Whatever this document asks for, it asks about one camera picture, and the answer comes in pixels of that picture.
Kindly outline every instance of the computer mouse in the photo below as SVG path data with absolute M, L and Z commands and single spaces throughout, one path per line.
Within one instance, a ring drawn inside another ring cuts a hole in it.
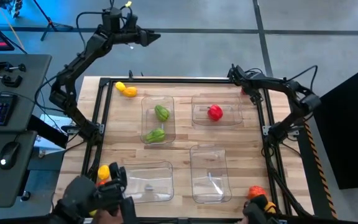
M 0 153 L 1 169 L 10 169 L 15 165 L 19 148 L 20 148 L 20 143 L 14 141 L 7 143 L 2 148 Z

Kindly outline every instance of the tripod stand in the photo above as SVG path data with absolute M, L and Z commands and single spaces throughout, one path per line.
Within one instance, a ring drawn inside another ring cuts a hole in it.
M 68 25 L 64 25 L 64 24 L 59 24 L 59 23 L 53 22 L 53 21 L 50 19 L 50 17 L 48 17 L 48 16 L 46 15 L 46 13 L 44 12 L 44 10 L 42 10 L 42 8 L 41 8 L 41 6 L 38 4 L 37 0 L 34 0 L 34 3 L 37 5 L 37 7 L 40 9 L 42 15 L 44 15 L 44 17 L 45 17 L 46 20 L 48 21 L 48 26 L 47 26 L 47 28 L 45 29 L 44 34 L 42 34 L 41 41 L 44 41 L 45 36 L 47 35 L 47 32 L 50 30 L 50 28 L 52 28 L 55 32 L 58 32 L 57 27 L 62 27 L 62 28 L 65 29 L 65 31 L 69 31 L 69 30 L 72 30 L 72 29 L 73 29 L 72 26 L 68 26 Z

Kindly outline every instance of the wooden table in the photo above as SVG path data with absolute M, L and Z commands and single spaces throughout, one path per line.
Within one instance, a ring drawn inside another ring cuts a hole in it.
M 78 100 L 80 111 L 91 119 L 100 77 L 84 77 Z M 138 217 L 196 217 L 196 218 L 241 218 L 242 208 L 250 186 L 262 186 L 270 192 L 265 159 L 261 156 L 262 139 L 256 107 L 240 88 L 226 84 L 172 84 L 172 83 L 128 83 L 136 86 L 135 98 L 122 96 L 113 89 L 109 118 L 100 164 L 148 163 L 169 161 L 173 164 L 175 195 L 167 202 L 139 203 Z M 102 101 L 105 101 L 105 88 Z M 191 122 L 191 97 L 200 93 L 233 93 L 242 101 L 243 122 L 234 129 L 195 129 Z M 170 95 L 175 100 L 176 140 L 171 146 L 155 148 L 140 140 L 142 129 L 141 100 L 148 95 Z M 290 110 L 284 94 L 270 92 L 275 121 L 280 121 Z M 99 110 L 103 112 L 103 103 Z M 76 138 L 68 147 L 81 142 Z M 190 174 L 190 148 L 198 144 L 219 144 L 226 150 L 227 171 L 232 199 L 225 203 L 200 204 L 192 198 Z M 298 150 L 296 142 L 286 141 Z M 86 145 L 73 148 L 65 154 L 60 171 L 54 202 L 63 195 L 66 186 L 81 172 Z M 287 184 L 306 211 L 313 213 L 308 185 L 301 158 L 286 147 L 281 147 Z M 283 210 L 281 191 L 278 189 Z

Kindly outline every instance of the concrete floor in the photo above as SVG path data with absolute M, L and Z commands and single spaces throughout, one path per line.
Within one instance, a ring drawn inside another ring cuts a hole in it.
M 116 5 L 125 2 L 116 0 Z M 150 76 L 225 77 L 234 63 L 244 69 L 259 67 L 275 77 L 292 77 L 316 64 L 319 72 L 314 92 L 323 95 L 358 72 L 358 0 L 132 2 L 143 28 L 225 29 L 220 32 L 231 34 L 200 34 L 197 33 L 200 30 L 192 30 L 191 34 L 164 33 L 147 48 L 134 46 L 131 50 L 126 45 L 115 46 L 110 54 L 92 64 L 85 75 L 127 75 L 131 69 L 135 75 L 143 72 Z M 78 13 L 100 11 L 109 6 L 108 0 L 39 0 L 39 3 L 55 22 L 72 26 Z M 257 20 L 254 6 L 260 7 L 261 20 Z M 11 19 L 11 23 L 15 27 L 43 27 L 46 21 L 32 0 L 24 0 L 21 17 Z M 91 15 L 80 20 L 80 27 L 95 28 L 99 23 L 100 17 Z M 1 15 L 0 26 L 6 26 Z M 233 34 L 234 29 L 241 34 Z M 5 33 L 15 40 L 12 32 Z M 80 37 L 73 32 L 51 32 L 44 42 L 39 40 L 41 32 L 18 35 L 28 53 L 53 56 L 48 77 L 55 75 L 83 48 Z M 308 86 L 311 75 L 297 80 Z M 76 83 L 78 90 L 81 83 L 82 78 Z M 48 86 L 44 93 L 49 93 Z M 39 115 L 41 111 L 36 109 L 34 113 Z M 338 189 L 314 120 L 310 123 L 339 219 L 358 221 L 358 189 Z M 56 179 L 56 172 L 32 171 L 26 189 L 32 190 L 34 197 L 28 202 L 17 201 L 12 208 L 0 209 L 0 218 L 2 212 L 6 217 L 48 213 Z

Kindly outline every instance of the transparent container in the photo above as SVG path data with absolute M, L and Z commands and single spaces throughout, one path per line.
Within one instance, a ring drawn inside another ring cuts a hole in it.
M 155 106 L 161 105 L 166 108 L 170 116 L 164 122 L 161 122 L 155 114 Z M 159 142 L 149 142 L 147 135 L 156 128 L 162 128 L 165 131 L 165 139 Z M 145 144 L 159 145 L 171 143 L 175 140 L 175 107 L 172 96 L 146 96 L 142 100 L 142 135 L 141 140 Z
M 197 203 L 221 203 L 231 199 L 225 150 L 215 145 L 190 149 L 191 186 Z
M 150 164 L 124 164 L 127 172 L 126 196 L 135 203 L 162 202 L 173 197 L 172 164 L 158 162 Z
M 208 116 L 212 105 L 218 105 L 223 110 L 223 116 L 213 121 Z M 202 126 L 232 126 L 242 123 L 241 101 L 237 95 L 201 94 L 191 98 L 191 113 L 194 124 Z

